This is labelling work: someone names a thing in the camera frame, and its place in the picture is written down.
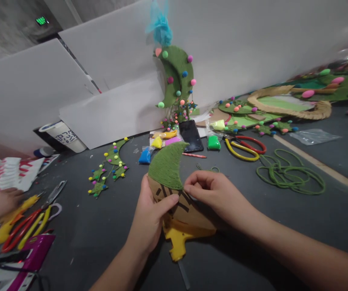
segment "smartphone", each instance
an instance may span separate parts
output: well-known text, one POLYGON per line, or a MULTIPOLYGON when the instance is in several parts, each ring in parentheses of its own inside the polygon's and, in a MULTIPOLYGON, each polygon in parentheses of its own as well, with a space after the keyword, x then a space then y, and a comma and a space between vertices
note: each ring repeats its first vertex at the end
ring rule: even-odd
POLYGON ((199 137, 194 120, 180 122, 179 133, 181 134, 184 142, 189 143, 189 145, 185 148, 185 152, 199 152, 203 150, 202 141, 199 137))

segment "green rope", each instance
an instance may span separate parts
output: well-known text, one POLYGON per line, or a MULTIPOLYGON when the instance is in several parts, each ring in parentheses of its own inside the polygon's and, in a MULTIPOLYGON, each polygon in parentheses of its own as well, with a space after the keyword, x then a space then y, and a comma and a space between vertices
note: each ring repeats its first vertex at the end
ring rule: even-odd
POLYGON ((264 182, 277 186, 281 189, 291 189, 295 192, 307 194, 307 195, 319 195, 322 194, 326 189, 325 181, 322 179, 322 177, 314 172, 313 170, 304 167, 302 161, 299 159, 297 155, 294 155, 293 153, 277 149, 274 151, 274 154, 276 157, 278 157, 280 160, 285 161, 288 165, 282 166, 281 161, 277 158, 271 157, 271 156, 263 156, 260 155, 260 161, 264 165, 263 167, 258 167, 256 169, 256 174, 259 176, 260 179, 262 179, 264 182), (293 166, 289 160, 286 158, 283 158, 278 154, 278 151, 286 152, 293 156, 295 159, 298 160, 300 166, 293 166), (261 169, 268 170, 268 178, 262 176, 260 174, 261 169), (290 174, 290 171, 298 171, 306 175, 305 179, 302 179, 299 176, 290 174), (314 192, 307 189, 304 189, 306 183, 308 183, 311 179, 315 180, 319 186, 321 187, 320 191, 314 192))
MULTIPOLYGON (((202 169, 200 163, 197 163, 197 168, 198 168, 199 170, 203 171, 203 169, 202 169)), ((217 167, 212 167, 210 170, 205 170, 205 171, 210 171, 210 172, 219 173, 219 172, 220 172, 220 169, 217 168, 217 167)))

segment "scissors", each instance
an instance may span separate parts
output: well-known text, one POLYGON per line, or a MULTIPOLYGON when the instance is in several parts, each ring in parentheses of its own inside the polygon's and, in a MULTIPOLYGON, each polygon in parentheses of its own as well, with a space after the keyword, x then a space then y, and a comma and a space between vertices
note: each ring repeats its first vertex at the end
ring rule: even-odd
POLYGON ((237 136, 229 136, 227 134, 224 134, 224 139, 225 139, 225 142, 226 142, 226 145, 229 149, 229 151, 235 156, 235 157, 238 157, 242 160, 246 160, 246 161, 251 161, 251 162, 254 162, 254 161, 257 161, 259 159, 259 154, 265 154, 266 153, 266 146, 258 141, 257 139, 254 139, 252 137, 246 137, 246 136, 243 136, 243 135, 237 135, 237 136), (248 141, 252 141, 256 144, 258 144, 262 149, 261 150, 257 150, 255 149, 254 147, 250 146, 248 143, 246 143, 245 141, 242 141, 242 139, 245 139, 245 140, 248 140, 248 141), (244 150, 246 152, 249 152, 251 155, 253 155, 254 157, 253 158, 248 158, 246 156, 242 156, 240 154, 238 154, 237 152, 235 152, 232 148, 232 146, 235 146, 241 150, 244 150))
POLYGON ((8 237, 6 242, 4 243, 4 245, 2 247, 2 253, 7 253, 7 252, 10 252, 12 249, 14 249, 14 247, 18 244, 20 239, 22 239, 22 240, 18 245, 18 249, 22 249, 30 236, 36 236, 44 229, 46 222, 49 220, 50 210, 52 208, 52 203, 57 198, 58 194, 60 194, 60 192, 64 188, 66 182, 67 182, 67 180, 61 181, 60 184, 58 184, 57 187, 54 188, 52 193, 50 193, 48 199, 41 206, 41 208, 38 209, 37 211, 35 211, 34 213, 32 213, 29 217, 27 217, 24 221, 22 221, 17 226, 17 228, 14 229, 14 231, 10 234, 10 236, 8 237), (34 234, 31 235, 38 224, 40 224, 40 226, 34 232, 34 234), (18 231, 22 227, 23 227, 22 231, 13 240, 13 238, 16 236, 16 234, 18 233, 18 231))

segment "exit sign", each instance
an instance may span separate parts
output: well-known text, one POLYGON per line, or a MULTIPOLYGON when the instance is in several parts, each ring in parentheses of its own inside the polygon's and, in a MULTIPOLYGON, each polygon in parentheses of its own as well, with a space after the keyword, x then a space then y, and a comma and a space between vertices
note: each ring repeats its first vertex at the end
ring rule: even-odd
POLYGON ((36 22, 37 22, 37 24, 39 25, 39 26, 42 26, 42 25, 44 25, 44 24, 46 24, 46 23, 49 23, 49 21, 45 18, 45 17, 40 17, 40 18, 37 18, 36 19, 36 22))

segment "white cup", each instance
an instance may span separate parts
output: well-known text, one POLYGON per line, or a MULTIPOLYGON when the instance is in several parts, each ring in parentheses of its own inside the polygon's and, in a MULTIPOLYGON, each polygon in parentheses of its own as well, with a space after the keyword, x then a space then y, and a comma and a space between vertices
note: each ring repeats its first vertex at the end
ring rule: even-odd
POLYGON ((86 149, 86 145, 84 145, 75 133, 62 121, 46 124, 38 131, 47 132, 74 152, 79 153, 86 149))

